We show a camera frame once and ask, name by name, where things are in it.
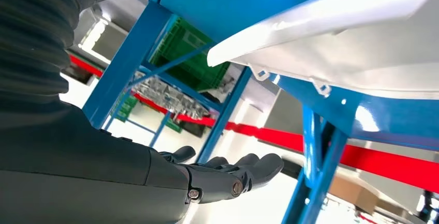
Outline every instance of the green plastic crate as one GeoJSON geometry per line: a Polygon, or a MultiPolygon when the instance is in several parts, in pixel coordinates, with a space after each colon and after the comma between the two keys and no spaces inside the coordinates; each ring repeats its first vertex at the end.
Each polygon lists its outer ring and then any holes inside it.
{"type": "Polygon", "coordinates": [[[166,126],[169,127],[170,129],[181,133],[181,130],[183,130],[183,128],[181,128],[179,125],[177,125],[172,119],[168,119],[168,122],[166,123],[166,126]]]}
{"type": "MultiPolygon", "coordinates": [[[[116,106],[117,106],[117,104],[119,104],[120,98],[122,98],[122,97],[123,97],[123,94],[120,95],[120,97],[119,97],[119,99],[118,99],[118,101],[116,103],[116,106]]],[[[139,100],[136,97],[129,96],[125,100],[125,102],[122,104],[122,107],[119,110],[119,112],[118,112],[118,114],[116,115],[115,118],[120,120],[120,121],[122,121],[122,122],[125,122],[128,119],[129,114],[131,113],[133,108],[136,106],[138,101],[139,100]]]]}
{"type": "MultiPolygon", "coordinates": [[[[154,52],[151,64],[159,67],[177,59],[212,40],[181,18],[175,21],[167,35],[154,52]]],[[[218,88],[230,63],[215,67],[207,65],[207,51],[201,52],[189,60],[166,71],[174,78],[196,91],[218,88]]]]}

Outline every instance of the blue steel beam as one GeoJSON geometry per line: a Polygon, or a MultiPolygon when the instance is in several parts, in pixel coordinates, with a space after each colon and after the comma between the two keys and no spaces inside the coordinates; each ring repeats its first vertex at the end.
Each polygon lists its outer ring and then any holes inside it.
{"type": "MultiPolygon", "coordinates": [[[[148,68],[144,66],[139,67],[139,71],[143,73],[149,73],[151,70],[154,70],[156,67],[152,64],[148,64],[148,68]]],[[[221,104],[212,102],[210,99],[207,99],[202,94],[198,93],[196,90],[192,89],[191,87],[187,86],[186,84],[180,82],[179,80],[175,79],[174,77],[170,76],[166,73],[160,73],[158,75],[163,81],[166,83],[179,88],[182,92],[184,92],[186,95],[194,98],[196,101],[198,101],[200,104],[204,105],[207,108],[211,108],[217,112],[221,111],[221,104]]]]}
{"type": "Polygon", "coordinates": [[[154,146],[155,142],[156,142],[157,139],[158,139],[158,136],[159,136],[160,133],[163,131],[163,128],[165,128],[166,123],[168,123],[168,120],[169,120],[170,116],[171,116],[171,111],[168,111],[168,112],[165,114],[165,117],[163,117],[163,120],[162,120],[162,122],[160,123],[160,126],[157,128],[157,131],[155,132],[155,135],[154,135],[154,137],[152,138],[149,147],[153,147],[153,146],[154,146]]]}
{"type": "Polygon", "coordinates": [[[306,105],[303,105],[303,155],[305,157],[303,170],[305,172],[305,183],[308,187],[314,185],[321,170],[320,134],[320,116],[306,105]]]}
{"type": "MultiPolygon", "coordinates": [[[[338,129],[332,133],[321,171],[317,174],[312,187],[306,185],[305,168],[302,169],[282,224],[314,224],[316,222],[343,154],[347,138],[347,135],[338,129]]],[[[325,137],[322,137],[322,141],[328,142],[325,137]]]]}
{"type": "Polygon", "coordinates": [[[152,131],[152,130],[149,129],[148,127],[142,126],[142,125],[140,125],[139,123],[137,123],[137,122],[133,122],[133,121],[130,120],[130,119],[127,119],[126,122],[129,122],[129,123],[131,123],[131,124],[133,124],[133,125],[135,125],[135,126],[137,126],[137,127],[140,127],[141,129],[144,129],[144,130],[146,130],[146,131],[148,131],[148,132],[150,132],[150,133],[155,133],[154,131],[152,131]]]}
{"type": "Polygon", "coordinates": [[[321,204],[326,197],[329,186],[331,186],[332,179],[342,157],[346,142],[347,136],[340,130],[335,130],[332,135],[328,152],[325,155],[321,172],[308,196],[310,201],[300,216],[300,224],[314,224],[316,222],[318,213],[321,209],[321,204]]]}
{"type": "Polygon", "coordinates": [[[224,102],[223,109],[219,113],[219,117],[216,120],[215,125],[213,125],[206,142],[201,148],[201,151],[196,160],[197,163],[205,163],[208,161],[251,76],[252,71],[249,67],[245,67],[241,75],[239,76],[235,87],[224,102]]]}
{"type": "Polygon", "coordinates": [[[127,86],[171,17],[171,12],[151,1],[100,78],[83,107],[95,128],[101,128],[120,92],[127,86]]]}
{"type": "Polygon", "coordinates": [[[201,53],[202,51],[204,51],[206,49],[207,50],[210,49],[212,46],[213,46],[212,43],[205,44],[204,46],[199,47],[199,48],[197,48],[197,49],[195,49],[195,50],[193,50],[193,51],[191,51],[191,52],[189,52],[189,53],[187,53],[187,54],[185,54],[185,55],[183,55],[183,56],[181,56],[181,57],[179,57],[179,58],[177,58],[175,60],[172,60],[172,61],[168,62],[165,65],[157,67],[156,69],[151,70],[149,73],[147,73],[144,77],[141,77],[141,78],[138,78],[138,79],[134,80],[132,83],[129,84],[128,88],[132,88],[136,84],[145,81],[147,78],[150,78],[152,76],[155,76],[157,74],[165,72],[167,69],[169,69],[171,67],[174,67],[174,66],[176,66],[178,64],[181,64],[182,62],[192,58],[193,56],[201,53]]]}
{"type": "Polygon", "coordinates": [[[108,130],[108,128],[110,127],[111,123],[113,122],[114,118],[116,118],[116,116],[118,115],[119,111],[122,109],[123,103],[128,99],[128,97],[131,95],[130,92],[125,92],[124,95],[122,96],[121,101],[118,103],[118,105],[116,106],[116,108],[113,111],[113,114],[111,115],[110,119],[108,120],[107,124],[105,125],[105,130],[108,130]]]}

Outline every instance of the red stripe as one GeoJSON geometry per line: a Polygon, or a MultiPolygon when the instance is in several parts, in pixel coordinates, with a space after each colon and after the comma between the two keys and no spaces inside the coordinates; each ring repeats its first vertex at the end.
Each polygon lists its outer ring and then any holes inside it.
{"type": "Polygon", "coordinates": [[[365,221],[367,221],[367,222],[369,222],[369,223],[371,223],[371,224],[378,224],[378,223],[372,221],[371,219],[365,217],[365,216],[362,215],[362,214],[360,214],[360,218],[363,219],[363,220],[365,220],[365,221]]]}
{"type": "Polygon", "coordinates": [[[79,66],[82,69],[84,69],[84,70],[86,70],[86,71],[88,71],[88,72],[98,76],[99,78],[102,77],[102,74],[104,74],[101,70],[99,70],[96,67],[94,67],[94,66],[92,66],[92,65],[90,65],[90,64],[88,64],[88,63],[86,63],[86,62],[84,62],[82,60],[80,60],[79,58],[77,58],[77,57],[75,57],[73,55],[70,55],[70,60],[74,64],[76,64],[77,66],[79,66]]]}
{"type": "MultiPolygon", "coordinates": [[[[72,62],[85,70],[101,76],[102,72],[93,66],[70,56],[72,62]]],[[[148,104],[156,110],[166,113],[167,110],[158,106],[153,101],[134,94],[141,102],[148,104]]],[[[203,118],[201,120],[193,120],[188,116],[179,115],[178,119],[213,126],[214,119],[203,118]]],[[[269,128],[257,128],[245,124],[236,124],[229,122],[226,126],[227,130],[233,130],[247,136],[254,136],[264,140],[272,145],[280,146],[289,150],[303,153],[303,137],[295,133],[288,133],[280,130],[269,128]]],[[[422,189],[439,193],[439,163],[426,160],[405,157],[401,155],[375,151],[371,149],[347,145],[341,158],[340,163],[358,168],[363,171],[371,172],[380,176],[384,176],[393,180],[397,180],[406,184],[410,184],[422,189]]]]}

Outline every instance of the white plastic panel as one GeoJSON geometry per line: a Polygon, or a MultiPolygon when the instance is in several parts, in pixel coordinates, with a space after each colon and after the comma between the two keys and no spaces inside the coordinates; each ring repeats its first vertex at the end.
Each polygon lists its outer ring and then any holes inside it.
{"type": "Polygon", "coordinates": [[[392,98],[439,99],[439,0],[312,0],[213,47],[224,61],[392,98]]]}

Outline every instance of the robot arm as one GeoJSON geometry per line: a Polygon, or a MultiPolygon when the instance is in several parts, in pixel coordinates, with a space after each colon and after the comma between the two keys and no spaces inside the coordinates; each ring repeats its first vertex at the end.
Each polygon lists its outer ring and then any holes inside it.
{"type": "Polygon", "coordinates": [[[61,102],[79,12],[100,0],[0,0],[1,223],[175,223],[190,202],[268,182],[276,155],[180,165],[194,155],[115,138],[61,102]]]}

